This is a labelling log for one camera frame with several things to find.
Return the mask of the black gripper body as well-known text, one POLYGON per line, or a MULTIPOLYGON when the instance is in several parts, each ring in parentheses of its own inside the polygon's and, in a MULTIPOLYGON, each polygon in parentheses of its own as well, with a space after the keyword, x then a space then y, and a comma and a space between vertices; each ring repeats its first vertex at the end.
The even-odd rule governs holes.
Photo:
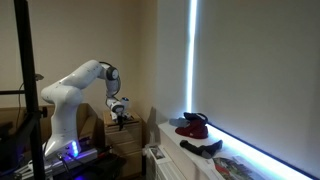
POLYGON ((123 114, 120 114, 120 115, 117 116, 117 123, 119 125, 122 125, 123 122, 125 121, 125 119, 126 119, 126 117, 123 114))

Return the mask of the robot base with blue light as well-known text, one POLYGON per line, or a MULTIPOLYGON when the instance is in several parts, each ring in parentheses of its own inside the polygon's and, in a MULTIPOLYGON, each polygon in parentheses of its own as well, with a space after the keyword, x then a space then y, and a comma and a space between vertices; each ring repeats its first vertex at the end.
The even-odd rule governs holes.
MULTIPOLYGON (((77 143, 72 141, 66 147, 65 152, 53 153, 52 160, 44 161, 45 177, 53 177, 62 174, 68 170, 87 165, 89 162, 96 160, 98 152, 95 148, 80 152, 77 143)), ((18 180, 30 180, 34 177, 33 161, 30 160, 14 172, 14 177, 18 180)))

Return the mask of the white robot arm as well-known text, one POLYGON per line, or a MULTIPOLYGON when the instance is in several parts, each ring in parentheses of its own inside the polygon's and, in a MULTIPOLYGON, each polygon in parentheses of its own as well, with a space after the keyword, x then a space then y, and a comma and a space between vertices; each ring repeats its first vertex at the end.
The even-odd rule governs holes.
POLYGON ((121 87, 119 71, 106 62, 89 60, 79 66, 68 76, 60 79, 41 91, 41 97, 49 104, 55 105, 51 117, 52 135, 44 146, 46 159, 53 158, 56 153, 68 153, 77 156, 81 152, 78 142, 76 114, 83 101, 82 90, 97 78, 106 84, 106 105, 110 109, 111 119, 119 124, 127 115, 128 100, 118 100, 115 95, 121 87))

